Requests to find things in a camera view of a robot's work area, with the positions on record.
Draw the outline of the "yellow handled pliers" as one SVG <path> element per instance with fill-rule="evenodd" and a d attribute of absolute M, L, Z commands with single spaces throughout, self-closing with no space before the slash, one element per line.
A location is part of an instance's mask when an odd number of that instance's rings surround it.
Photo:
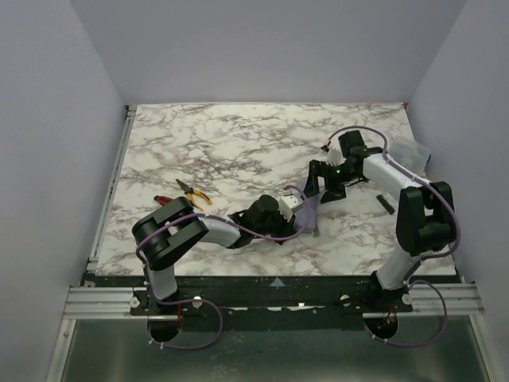
<path fill-rule="evenodd" d="M 179 187 L 182 189 L 182 191 L 185 193 L 188 200 L 191 202 L 191 204 L 195 208 L 202 210 L 202 208 L 195 201 L 195 197 L 199 197 L 199 198 L 205 200 L 207 205 L 212 205 L 211 199 L 205 193 L 202 193 L 201 191 L 194 189 L 193 187 L 187 185 L 185 182 L 181 181 L 180 179 L 177 179 L 176 182 L 179 185 Z"/>

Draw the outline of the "black comb strip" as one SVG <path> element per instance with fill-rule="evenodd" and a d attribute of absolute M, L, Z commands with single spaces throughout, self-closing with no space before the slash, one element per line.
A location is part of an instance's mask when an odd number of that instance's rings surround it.
<path fill-rule="evenodd" d="M 384 195 L 379 194 L 376 196 L 376 199 L 390 215 L 395 213 L 394 206 L 387 200 Z"/>

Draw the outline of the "aluminium frame rail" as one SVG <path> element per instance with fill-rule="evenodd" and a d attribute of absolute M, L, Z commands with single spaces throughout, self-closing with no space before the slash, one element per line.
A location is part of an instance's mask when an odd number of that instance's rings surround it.
<path fill-rule="evenodd" d="M 72 287 L 64 304 L 64 319 L 116 320 L 130 317 L 132 287 Z"/>

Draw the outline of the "red black cutter tool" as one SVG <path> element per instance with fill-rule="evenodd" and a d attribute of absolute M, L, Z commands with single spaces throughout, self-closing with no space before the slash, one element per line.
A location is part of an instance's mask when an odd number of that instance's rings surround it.
<path fill-rule="evenodd" d="M 171 201 L 173 201 L 173 198 L 171 197 L 166 197 L 166 196 L 160 196 L 160 195 L 156 195 L 153 197 L 153 199 L 159 204 L 159 205 L 167 205 L 168 203 L 170 203 Z"/>

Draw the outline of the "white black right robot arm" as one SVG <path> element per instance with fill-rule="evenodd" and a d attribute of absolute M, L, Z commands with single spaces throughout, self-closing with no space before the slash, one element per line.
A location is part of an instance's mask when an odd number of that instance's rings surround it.
<path fill-rule="evenodd" d="M 325 204 L 344 199 L 350 183 L 373 181 L 398 202 L 398 243 L 368 287 L 369 294 L 383 295 L 403 290 L 422 262 L 452 254 L 460 242 L 460 223 L 448 183 L 419 177 L 397 163 L 386 146 L 367 146 L 361 132 L 362 127 L 346 127 L 329 137 L 322 147 L 326 160 L 309 162 L 303 192 L 320 195 Z"/>

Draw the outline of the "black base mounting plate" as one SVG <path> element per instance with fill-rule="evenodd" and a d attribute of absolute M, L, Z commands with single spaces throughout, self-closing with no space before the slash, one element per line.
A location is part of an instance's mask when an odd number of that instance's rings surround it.
<path fill-rule="evenodd" d="M 408 290 L 371 295 L 370 276 L 179 276 L 170 306 L 155 302 L 140 277 L 87 274 L 81 287 L 132 287 L 130 317 L 156 333 L 362 330 L 369 314 L 412 310 Z"/>

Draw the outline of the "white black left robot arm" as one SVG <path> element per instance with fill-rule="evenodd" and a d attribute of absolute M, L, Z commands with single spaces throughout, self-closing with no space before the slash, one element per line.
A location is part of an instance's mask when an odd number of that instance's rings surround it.
<path fill-rule="evenodd" d="M 174 264 L 200 242 L 237 249 L 263 236 L 288 240 L 297 233 L 294 212 L 301 206 L 291 194 L 262 195 L 248 209 L 226 217 L 206 216 L 184 197 L 161 206 L 131 229 L 153 294 L 165 300 L 177 292 Z"/>

